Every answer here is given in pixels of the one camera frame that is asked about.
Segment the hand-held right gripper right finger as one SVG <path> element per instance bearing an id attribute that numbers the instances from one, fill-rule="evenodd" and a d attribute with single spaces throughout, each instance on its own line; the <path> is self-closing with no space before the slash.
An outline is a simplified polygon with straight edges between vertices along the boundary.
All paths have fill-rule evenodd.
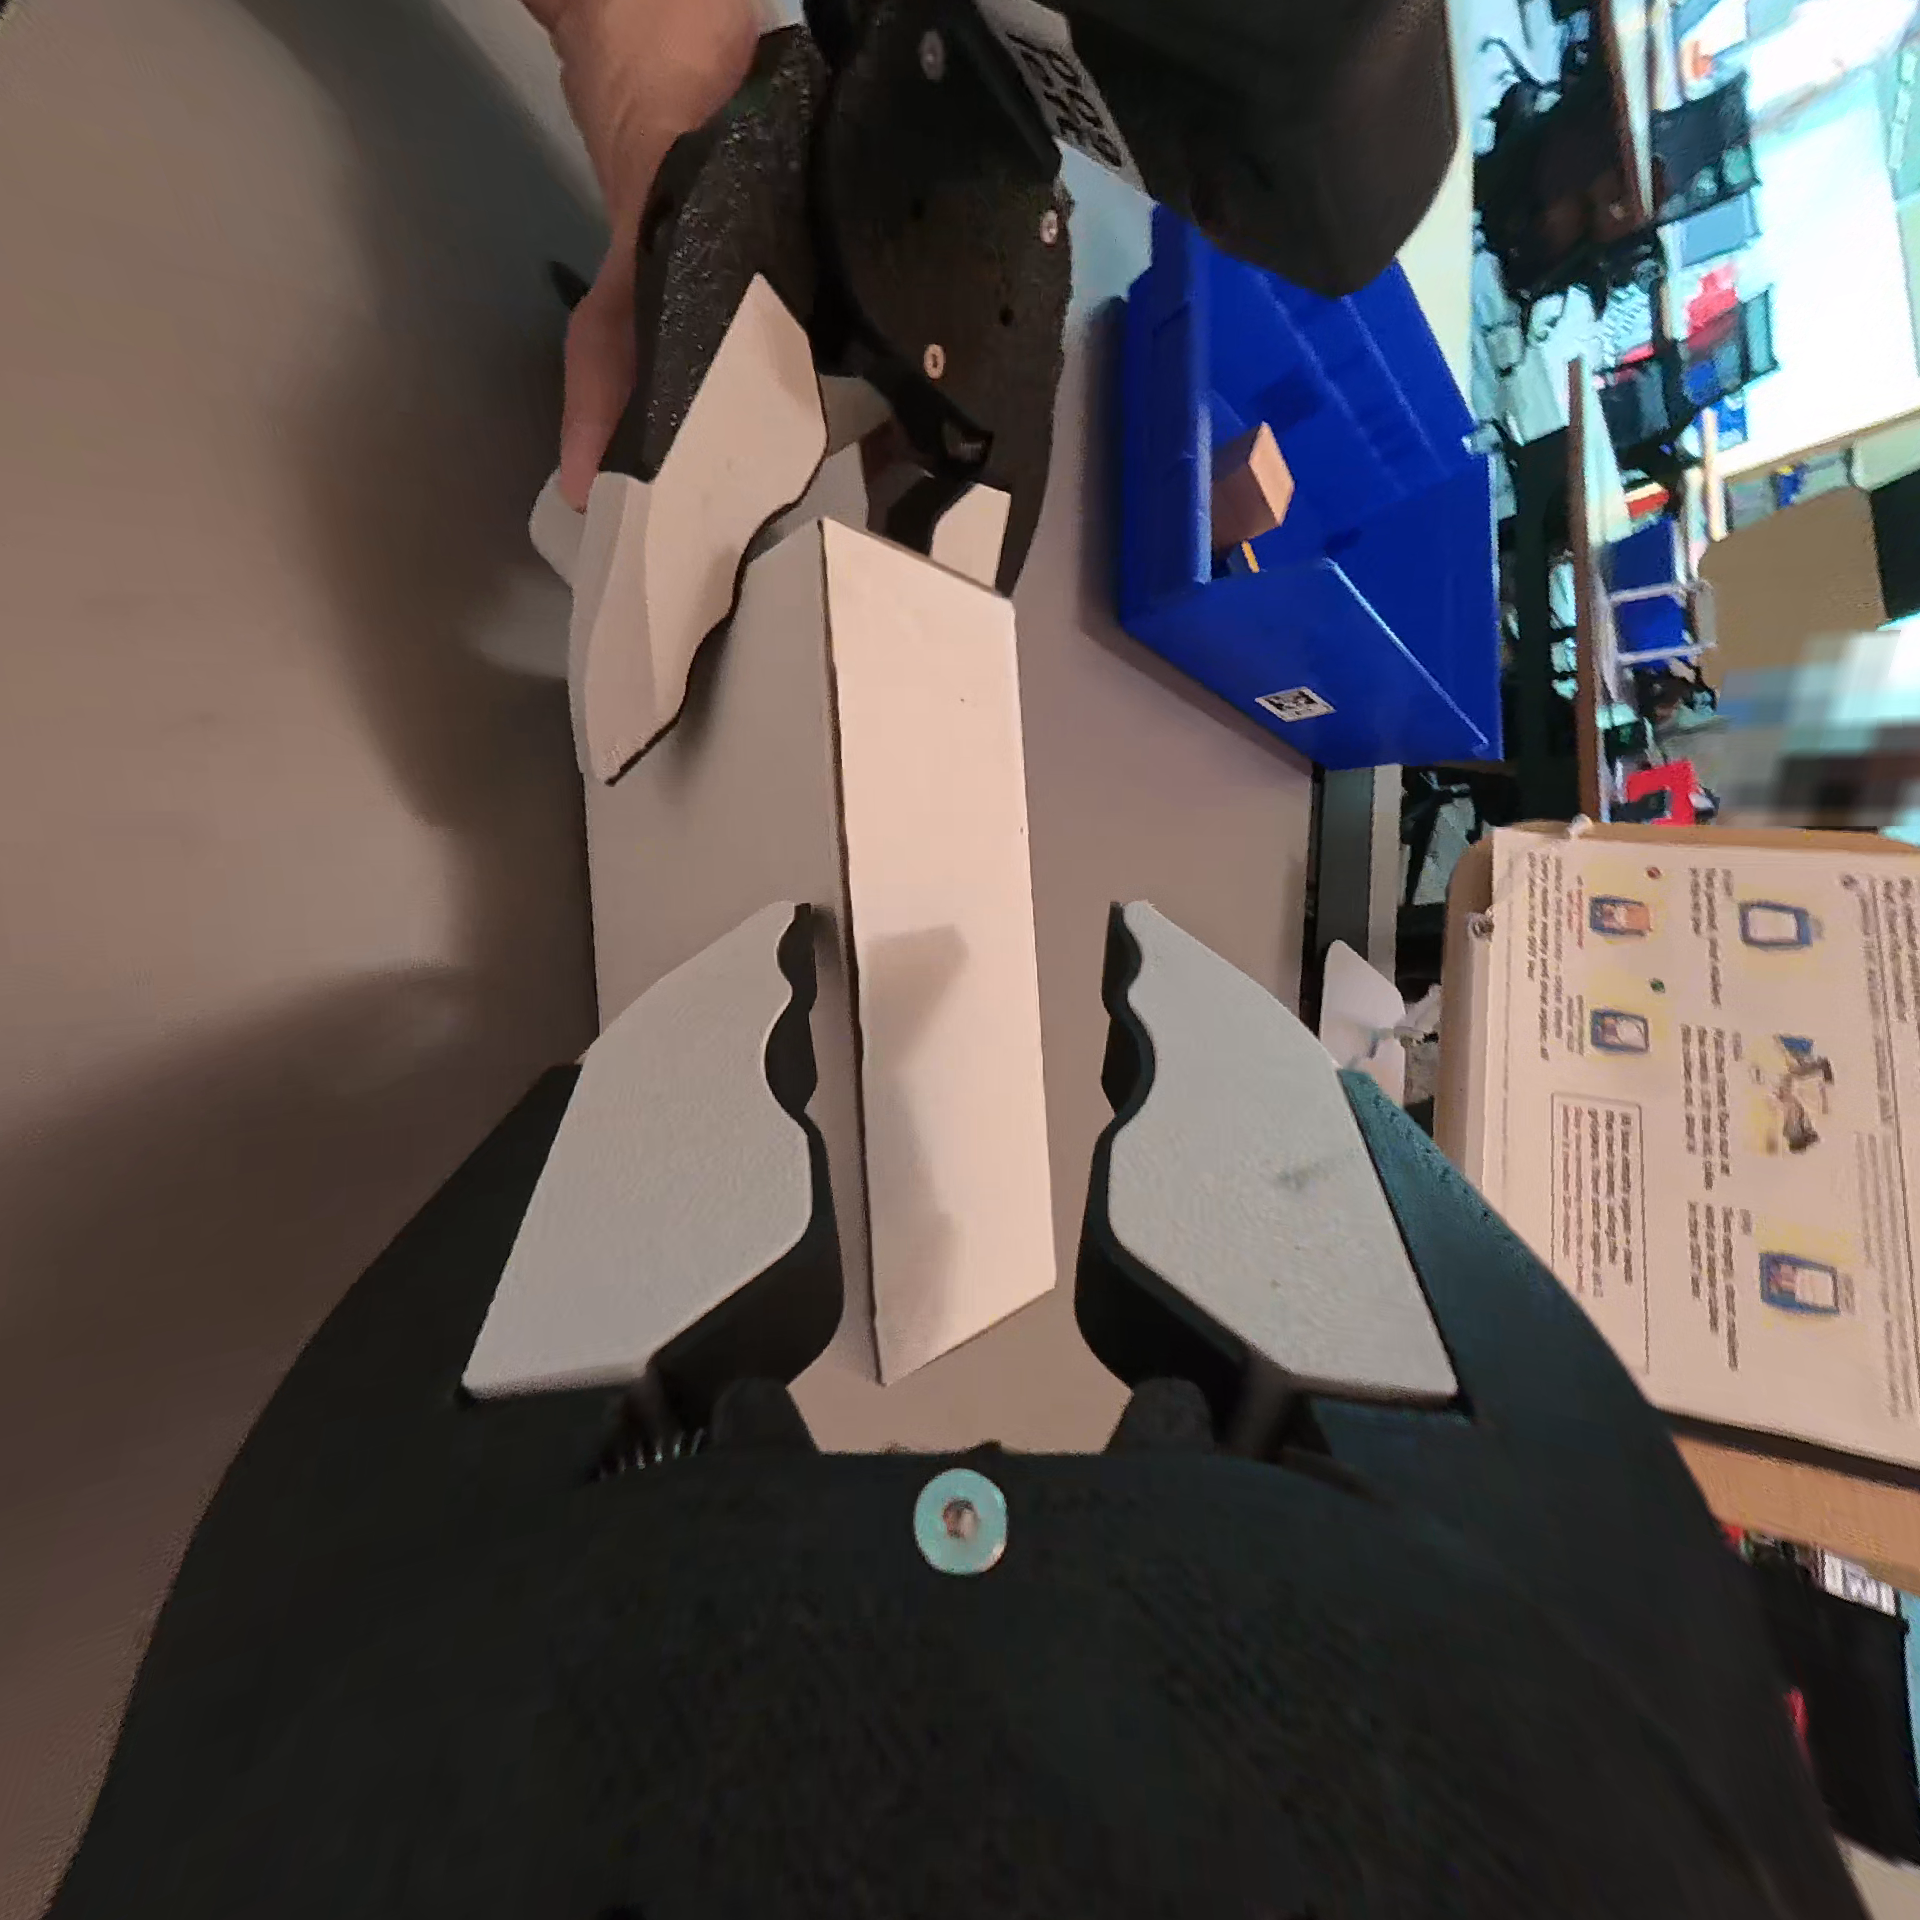
<path id="1" fill-rule="evenodd" d="M 1101 961 L 1110 1120 L 1094 1141 L 1073 1324 L 1125 1385 L 1442 1408 L 1456 1368 L 1320 1040 L 1151 903 Z"/>

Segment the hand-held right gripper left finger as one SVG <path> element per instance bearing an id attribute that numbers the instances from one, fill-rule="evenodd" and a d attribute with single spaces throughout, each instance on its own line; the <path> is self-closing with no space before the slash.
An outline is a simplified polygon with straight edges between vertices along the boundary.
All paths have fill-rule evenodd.
<path id="1" fill-rule="evenodd" d="M 463 1391 L 794 1383 L 841 1324 L 811 1005 L 814 917 L 769 903 L 586 1047 Z"/>

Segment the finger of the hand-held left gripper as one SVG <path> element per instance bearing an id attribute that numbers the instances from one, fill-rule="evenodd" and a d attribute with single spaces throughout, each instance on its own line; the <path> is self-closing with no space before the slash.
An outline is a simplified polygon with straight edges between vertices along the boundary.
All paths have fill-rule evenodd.
<path id="1" fill-rule="evenodd" d="M 998 584 L 1008 518 L 1008 493 L 931 470 L 898 424 L 878 429 L 878 536 L 976 584 Z"/>
<path id="2" fill-rule="evenodd" d="M 824 452 L 807 327 L 753 275 L 656 478 L 601 470 L 583 512 L 546 478 L 530 540 L 569 592 L 567 697 L 589 782 L 621 779 L 679 723 L 749 547 L 799 502 Z"/>

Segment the white cardboard box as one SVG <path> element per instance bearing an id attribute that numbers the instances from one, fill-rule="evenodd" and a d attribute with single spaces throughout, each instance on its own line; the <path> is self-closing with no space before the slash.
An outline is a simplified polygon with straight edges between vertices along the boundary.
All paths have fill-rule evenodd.
<path id="1" fill-rule="evenodd" d="M 1057 1277 L 1014 611 L 811 518 L 694 664 L 679 723 L 584 782 L 599 1013 L 814 907 L 818 1128 L 893 1385 Z"/>

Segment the blue plastic bin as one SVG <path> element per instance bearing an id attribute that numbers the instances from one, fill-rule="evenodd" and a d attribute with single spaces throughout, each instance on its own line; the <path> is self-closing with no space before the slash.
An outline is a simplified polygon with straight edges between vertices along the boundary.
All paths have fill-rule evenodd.
<path id="1" fill-rule="evenodd" d="M 1211 447 L 1258 421 L 1293 499 L 1216 555 Z M 1328 771 L 1502 758 L 1493 460 L 1401 264 L 1328 299 L 1154 208 L 1115 431 L 1134 639 Z"/>

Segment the person's left hand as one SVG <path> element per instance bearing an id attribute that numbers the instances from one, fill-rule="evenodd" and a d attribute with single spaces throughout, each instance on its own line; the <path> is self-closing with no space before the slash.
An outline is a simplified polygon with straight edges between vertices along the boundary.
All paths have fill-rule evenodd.
<path id="1" fill-rule="evenodd" d="M 656 172 L 746 77 L 766 9 L 755 1 L 528 1 L 560 62 L 607 212 L 607 252 L 570 309 L 560 417 L 560 492 L 584 510 L 635 382 L 635 256 Z"/>

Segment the wooden cube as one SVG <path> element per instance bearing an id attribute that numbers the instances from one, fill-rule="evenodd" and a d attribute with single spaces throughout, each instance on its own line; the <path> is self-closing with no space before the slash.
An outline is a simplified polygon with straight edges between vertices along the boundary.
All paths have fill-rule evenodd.
<path id="1" fill-rule="evenodd" d="M 1275 533 L 1293 499 L 1293 478 L 1272 424 L 1258 421 L 1214 443 L 1208 473 L 1208 547 L 1224 555 Z"/>

